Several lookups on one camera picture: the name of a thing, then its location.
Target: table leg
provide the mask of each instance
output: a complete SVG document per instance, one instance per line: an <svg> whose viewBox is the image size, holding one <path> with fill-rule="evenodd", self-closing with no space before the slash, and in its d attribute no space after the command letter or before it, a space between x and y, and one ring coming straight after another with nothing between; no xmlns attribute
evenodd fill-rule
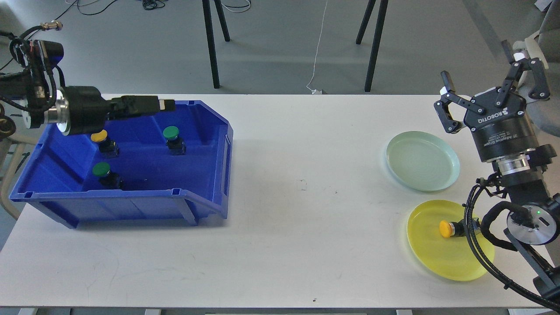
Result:
<svg viewBox="0 0 560 315"><path fill-rule="evenodd" d="M210 0L202 0L204 11L204 24L206 26L206 39L208 41L208 54L210 56L210 68L212 69L212 81L214 89L220 88L220 77L218 76L218 62L216 61L216 46L214 45L214 31L212 30L212 16L210 15Z"/></svg>
<svg viewBox="0 0 560 315"><path fill-rule="evenodd" d="M379 14L377 15L377 24L375 25L374 43L371 46L370 64L367 66L366 85L364 90L371 91L371 83L374 79L375 63L377 62L377 53L379 52L379 44L381 43L381 33L383 32L383 24L385 23L385 14L387 13L387 4L389 0L381 0L379 3Z"/></svg>
<svg viewBox="0 0 560 315"><path fill-rule="evenodd" d="M358 45L362 43L363 33L366 32L367 23L370 21L371 12L374 10L374 5L375 0L369 0L369 2L367 2L366 12L363 14L362 25L360 25L358 37L356 37L356 44Z"/></svg>
<svg viewBox="0 0 560 315"><path fill-rule="evenodd" d="M218 18L220 26L222 26L223 39L230 41L230 32L227 31L226 17L223 15L222 0L214 0L216 4L216 11L218 11Z"/></svg>

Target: blue plastic bin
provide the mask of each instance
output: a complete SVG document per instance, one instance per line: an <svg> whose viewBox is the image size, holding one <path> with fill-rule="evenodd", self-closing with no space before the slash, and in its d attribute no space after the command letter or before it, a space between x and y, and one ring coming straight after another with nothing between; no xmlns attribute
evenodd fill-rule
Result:
<svg viewBox="0 0 560 315"><path fill-rule="evenodd" d="M105 159L90 135L63 136L49 125L10 199L28 202L69 228L80 222L227 218L231 141L229 122L201 101L176 101L176 111L110 121L118 157ZM177 126L185 155L171 155L163 129ZM118 173L123 189L107 189L91 173L101 161Z"/></svg>

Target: chair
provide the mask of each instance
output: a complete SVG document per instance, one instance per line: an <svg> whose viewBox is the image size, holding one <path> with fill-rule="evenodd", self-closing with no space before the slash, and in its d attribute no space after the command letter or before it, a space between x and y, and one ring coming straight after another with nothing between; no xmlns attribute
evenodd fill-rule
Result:
<svg viewBox="0 0 560 315"><path fill-rule="evenodd" d="M0 205L16 220L20 217L20 211L8 199L10 184L24 161L22 155L25 153L25 146L36 144L36 139L18 134L13 134L0 141L0 165L4 165L10 147L16 145L6 173L1 178L2 183L0 183Z"/></svg>

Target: floor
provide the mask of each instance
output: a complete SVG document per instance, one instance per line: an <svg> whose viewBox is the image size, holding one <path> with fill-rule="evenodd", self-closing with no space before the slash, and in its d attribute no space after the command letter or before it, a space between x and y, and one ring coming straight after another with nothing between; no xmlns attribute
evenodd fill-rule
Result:
<svg viewBox="0 0 560 315"><path fill-rule="evenodd" d="M82 11L97 12L109 2L100 0L83 7ZM243 0L222 2L232 6L246 3ZM544 14L533 2L390 1L371 93L436 94L442 86L442 70L451 73L460 94L473 95L500 85L508 69L500 41L507 39L513 43L539 28ZM62 31L41 32L36 38L63 44L65 56L60 66L69 85L96 86L107 93L309 94L306 85L313 74L311 89L328 94L365 93L363 86L377 6L362 44L356 45L355 36L366 0L253 0L252 3L245 13L225 11L232 37L229 43L223 41L212 9L220 89L212 87L199 1L170 0L164 8L153 11L144 11L140 1L118 1L94 16L80 15L72 8L60 18L64 23ZM37 22L50 21L67 7L62 0L0 0L0 29L20 33ZM6 44L0 39L0 66L8 61ZM12 63L4 71L18 69ZM21 126L18 131L35 137L40 134L40 130L26 130ZM0 211L0 248L14 223ZM550 248L551 252L558 251L558 243ZM452 312L469 314L471 311ZM68 312L69 309L42 309L38 314ZM138 309L73 312L142 313ZM415 314L443 313L415 311ZM506 314L507 311L476 309L475 313ZM5 314L17 314L17 310L0 309L0 315ZM169 310L164 314L187 312Z"/></svg>

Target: black cable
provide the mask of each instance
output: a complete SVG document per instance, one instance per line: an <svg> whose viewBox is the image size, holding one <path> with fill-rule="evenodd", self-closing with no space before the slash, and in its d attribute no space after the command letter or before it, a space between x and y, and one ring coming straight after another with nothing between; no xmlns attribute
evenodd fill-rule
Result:
<svg viewBox="0 0 560 315"><path fill-rule="evenodd" d="M492 276L494 276L496 279L498 279L501 283L505 285L504 289L512 289L514 292L518 293L522 297L560 313L560 304L545 299L540 295L537 295L527 290L526 288L523 288L521 285L517 284L515 281L511 280L506 275L504 275L484 254L482 248L480 247L480 244L477 241L477 237L474 232L473 210L474 210L474 204L476 203L478 197L485 190L487 190L486 187L480 184L475 185L471 189L469 193L469 197L465 204L465 212L463 217L465 222L465 230L467 232L466 239L467 242L469 243L469 247L473 252L475 258Z"/></svg>
<svg viewBox="0 0 560 315"><path fill-rule="evenodd" d="M13 58L10 59L10 61L6 62L6 64L4 66L2 66L2 68L0 68L0 71L4 70L4 68L6 68L10 63L12 63Z"/></svg>
<svg viewBox="0 0 560 315"><path fill-rule="evenodd" d="M21 106L20 104L12 101L11 99L5 97L4 95L0 95L0 100L6 102L8 105L11 105L19 110L23 110L24 112L29 112L29 113L42 113L44 112L44 110L42 108L28 108L28 107L24 107Z"/></svg>
<svg viewBox="0 0 560 315"><path fill-rule="evenodd" d="M152 11L165 7L166 1L167 0L142 0L142 7L146 11Z"/></svg>
<svg viewBox="0 0 560 315"><path fill-rule="evenodd" d="M66 80L64 80L64 74L62 73L62 69L59 66L54 66L54 68L58 71L58 81L60 82L60 87L65 87Z"/></svg>
<svg viewBox="0 0 560 315"><path fill-rule="evenodd" d="M107 10L107 8L108 8L111 4L113 4L113 3L117 2L117 1L118 1L118 0L113 0L113 1L111 1L111 3L107 4L107 6L106 6L103 10L101 10L101 11L99 11L99 12L95 12L95 13L83 13L82 10L80 9L80 0L76 0L76 1L74 1L74 3L78 2L78 11L79 11L81 14L91 16L91 15L97 15L97 14L102 13L103 11Z"/></svg>
<svg viewBox="0 0 560 315"><path fill-rule="evenodd" d="M68 10L70 10L72 8L72 6L78 2L78 0L74 0L74 2L72 2L72 4L70 4L70 6L68 6L66 8L66 10L64 10L64 12L62 12L59 16L55 17L54 20L58 20L59 18L61 18L66 12L68 12ZM36 30L33 34L31 34L31 36L29 36L29 38L33 37L33 35L35 35L39 30ZM4 68L6 68L12 61L14 60L14 58L12 57L12 59L10 59L10 61L8 61L4 66L2 66L2 68L0 68L0 71L2 71Z"/></svg>
<svg viewBox="0 0 560 315"><path fill-rule="evenodd" d="M20 35L20 38L21 38L22 40L25 40L25 38L26 38L29 34L33 33L34 31L40 31L40 30L42 30L42 29L43 29L42 26L39 26L39 25L33 26L32 28L30 28L30 29L26 30L25 32L23 32L23 33Z"/></svg>

